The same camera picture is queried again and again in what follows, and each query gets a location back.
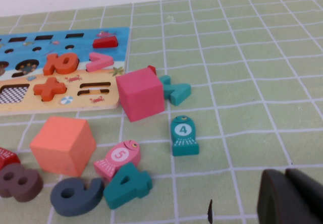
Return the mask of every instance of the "orange plus sign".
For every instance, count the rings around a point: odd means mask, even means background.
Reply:
[[[40,95],[42,101],[51,101],[56,94],[64,94],[67,88],[64,83],[59,83],[55,77],[48,78],[44,84],[34,86],[35,95]]]

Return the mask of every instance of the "brown number 8 block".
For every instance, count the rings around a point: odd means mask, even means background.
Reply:
[[[12,163],[0,171],[0,196],[14,197],[19,202],[34,199],[42,190],[43,180],[38,171],[25,170],[20,163]]]

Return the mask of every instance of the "teal fish toy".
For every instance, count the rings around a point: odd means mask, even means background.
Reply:
[[[197,155],[199,145],[195,141],[195,124],[187,116],[175,117],[171,123],[173,156]]]

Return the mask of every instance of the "green grid mat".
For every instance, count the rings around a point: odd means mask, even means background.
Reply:
[[[134,123],[121,107],[55,115],[91,125],[98,148],[86,180],[115,144],[137,140],[151,193],[114,211],[102,200],[88,214],[57,215],[49,195],[66,177],[44,173],[29,149],[53,114],[0,117],[0,146],[45,182],[29,203],[0,199],[1,223],[206,223],[212,198],[214,223],[256,224],[263,169],[296,167],[323,183],[323,0],[171,0],[0,18],[0,34],[117,26],[132,28],[127,72],[153,65],[192,95]],[[182,114],[195,121],[197,156],[171,155],[169,123]]]

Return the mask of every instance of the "orange wooden cube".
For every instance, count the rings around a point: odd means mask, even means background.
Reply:
[[[49,117],[30,149],[44,171],[80,177],[96,143],[86,120]]]

